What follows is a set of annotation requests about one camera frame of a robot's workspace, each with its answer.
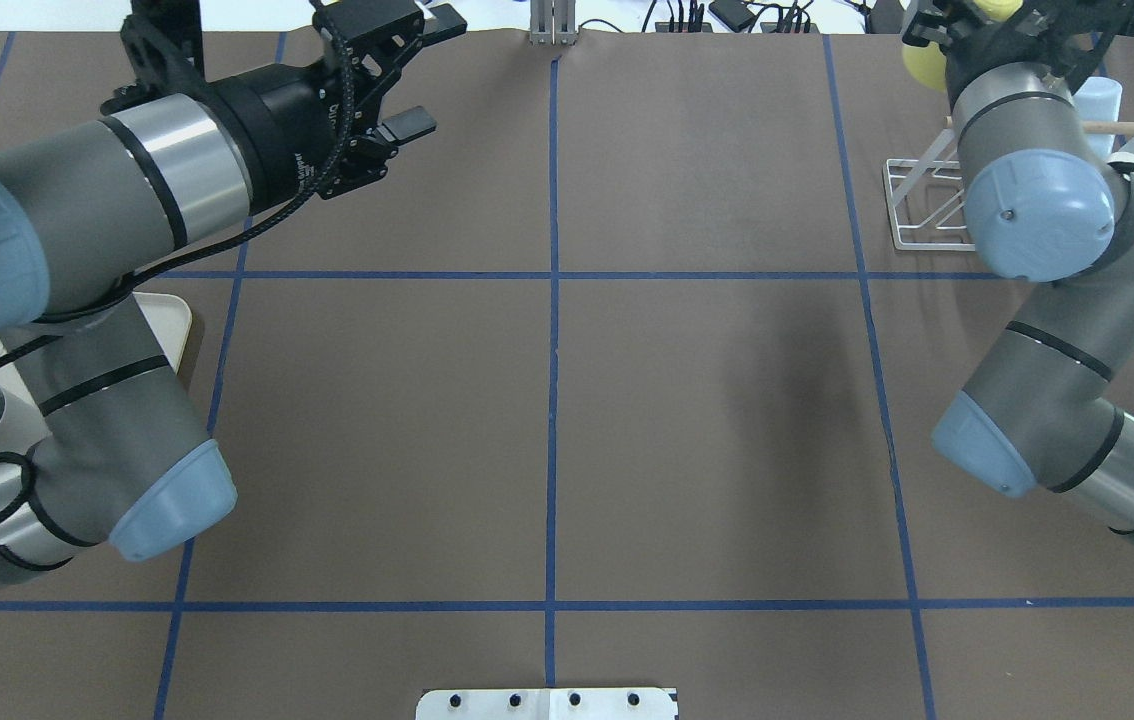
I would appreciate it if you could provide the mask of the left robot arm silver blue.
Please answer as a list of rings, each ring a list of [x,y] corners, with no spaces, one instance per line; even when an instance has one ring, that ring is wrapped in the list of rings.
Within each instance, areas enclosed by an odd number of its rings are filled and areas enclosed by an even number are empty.
[[[210,81],[200,5],[134,1],[134,81],[99,118],[0,152],[0,369],[49,429],[0,451],[0,588],[99,544],[145,561],[232,511],[232,474],[137,287],[380,181],[435,129],[422,108],[381,119],[381,100],[467,29],[449,5],[312,8],[318,60]]]

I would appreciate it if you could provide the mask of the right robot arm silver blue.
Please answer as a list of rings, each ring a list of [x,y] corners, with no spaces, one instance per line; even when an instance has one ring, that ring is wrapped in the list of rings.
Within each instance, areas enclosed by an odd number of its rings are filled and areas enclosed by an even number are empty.
[[[1033,283],[932,432],[992,491],[1044,489],[1134,544],[1134,164],[1088,143],[1075,95],[1134,1],[914,1],[902,44],[942,56],[978,255]]]

